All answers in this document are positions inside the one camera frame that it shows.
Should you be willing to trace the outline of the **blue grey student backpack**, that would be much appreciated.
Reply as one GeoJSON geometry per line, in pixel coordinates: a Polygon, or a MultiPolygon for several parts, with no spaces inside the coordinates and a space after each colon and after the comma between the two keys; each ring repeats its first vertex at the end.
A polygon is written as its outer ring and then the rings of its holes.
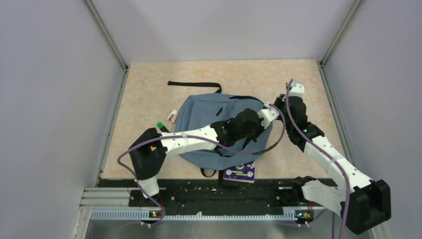
{"type": "MultiPolygon", "coordinates": [[[[189,131],[202,128],[217,121],[236,117],[245,109],[260,111],[264,104],[252,96],[236,96],[222,93],[219,83],[183,83],[169,81],[169,86],[216,87],[214,93],[191,95],[184,101],[176,118],[175,131],[189,131]]],[[[268,127],[257,138],[237,141],[229,150],[217,147],[214,150],[198,150],[181,154],[181,157],[196,165],[204,174],[206,169],[220,171],[229,167],[249,163],[261,154],[272,150],[277,143],[267,147],[272,127],[268,127]]]]}

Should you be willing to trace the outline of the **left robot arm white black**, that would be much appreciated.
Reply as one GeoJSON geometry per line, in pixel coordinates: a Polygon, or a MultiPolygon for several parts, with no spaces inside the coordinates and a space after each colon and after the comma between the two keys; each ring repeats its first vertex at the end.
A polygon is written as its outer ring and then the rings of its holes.
{"type": "Polygon", "coordinates": [[[277,117],[278,113],[270,108],[258,112],[245,109],[233,118],[188,131],[147,129],[127,152],[141,200],[148,206],[158,203],[157,175],[164,161],[175,155],[200,168],[214,170],[256,160],[266,149],[272,120],[277,117]]]}

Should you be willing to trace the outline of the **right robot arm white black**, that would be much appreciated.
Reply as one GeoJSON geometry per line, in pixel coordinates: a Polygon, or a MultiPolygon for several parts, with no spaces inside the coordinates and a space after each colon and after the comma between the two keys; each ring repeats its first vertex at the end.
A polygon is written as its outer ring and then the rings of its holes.
{"type": "Polygon", "coordinates": [[[330,187],[307,176],[298,177],[292,199],[298,205],[312,201],[342,218],[340,231],[356,235],[388,221],[391,214],[391,189],[384,180],[375,181],[352,165],[329,142],[323,131],[308,121],[301,97],[281,94],[274,105],[283,113],[289,140],[311,157],[337,187],[330,187]]]}

